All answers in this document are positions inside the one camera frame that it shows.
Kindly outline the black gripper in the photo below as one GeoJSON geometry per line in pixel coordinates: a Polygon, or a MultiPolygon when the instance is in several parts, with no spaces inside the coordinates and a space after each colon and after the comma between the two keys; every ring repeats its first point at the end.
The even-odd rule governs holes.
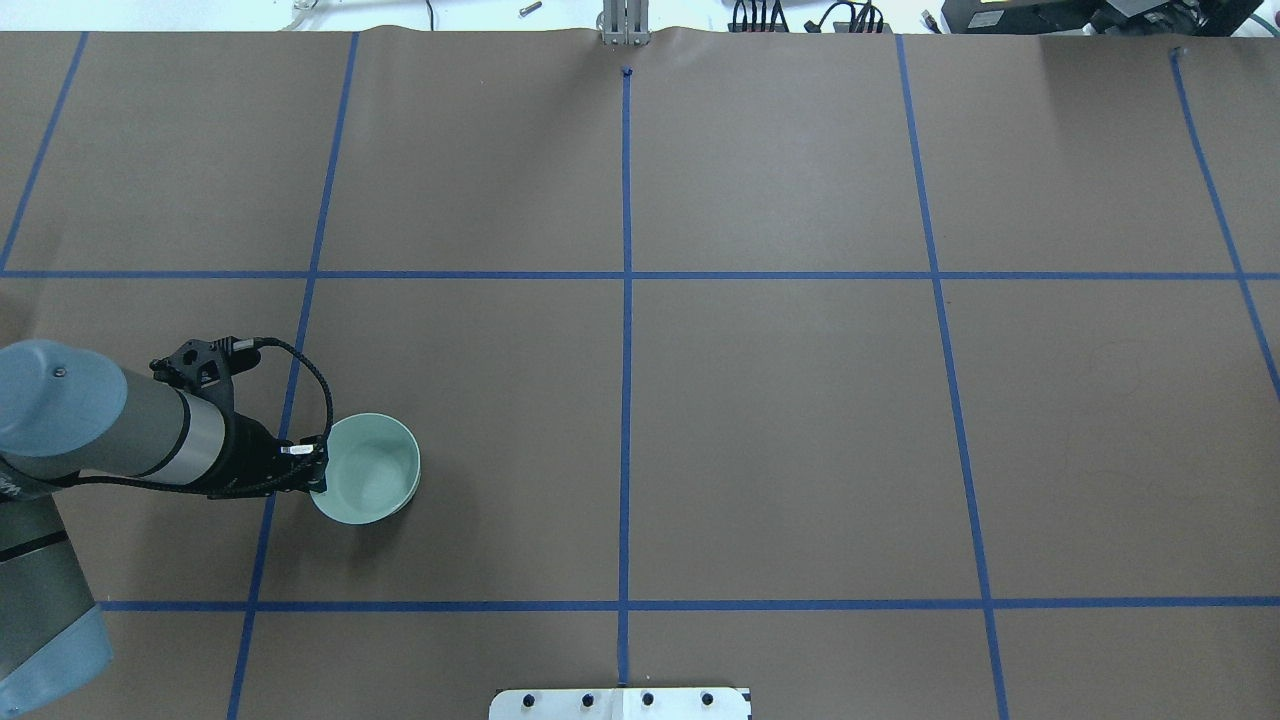
{"type": "Polygon", "coordinates": [[[205,478],[205,496],[257,498],[273,492],[323,493],[326,492],[326,436],[280,445],[260,421],[236,413],[224,452],[205,478]]]}

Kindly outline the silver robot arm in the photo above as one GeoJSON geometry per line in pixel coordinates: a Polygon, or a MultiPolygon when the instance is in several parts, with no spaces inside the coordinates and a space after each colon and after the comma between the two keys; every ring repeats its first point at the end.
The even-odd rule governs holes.
{"type": "Polygon", "coordinates": [[[236,409],[234,378],[275,337],[189,340],[150,373],[51,340],[1,351],[3,716],[42,708],[99,676],[113,660],[55,496],[119,486],[211,500],[323,491],[334,404],[325,380],[323,430],[292,441],[236,409]]]}

